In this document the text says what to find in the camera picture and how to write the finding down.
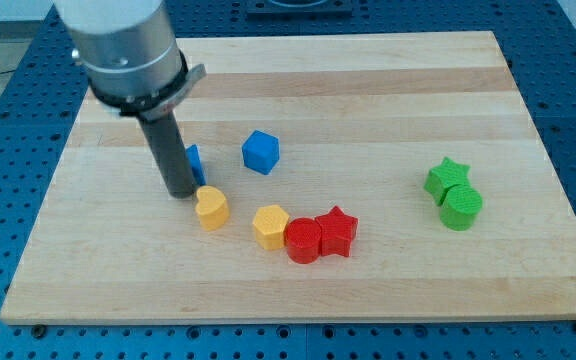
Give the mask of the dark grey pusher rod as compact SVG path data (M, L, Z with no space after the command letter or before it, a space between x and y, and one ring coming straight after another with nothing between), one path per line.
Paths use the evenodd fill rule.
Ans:
M174 115L154 119L139 115L138 122L168 193L177 199L194 195L197 183Z

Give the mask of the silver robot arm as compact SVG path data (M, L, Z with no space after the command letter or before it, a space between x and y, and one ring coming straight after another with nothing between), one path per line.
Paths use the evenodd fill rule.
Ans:
M187 198L197 182L174 109L206 76L179 48L163 0L55 0L90 89L144 133L169 194Z

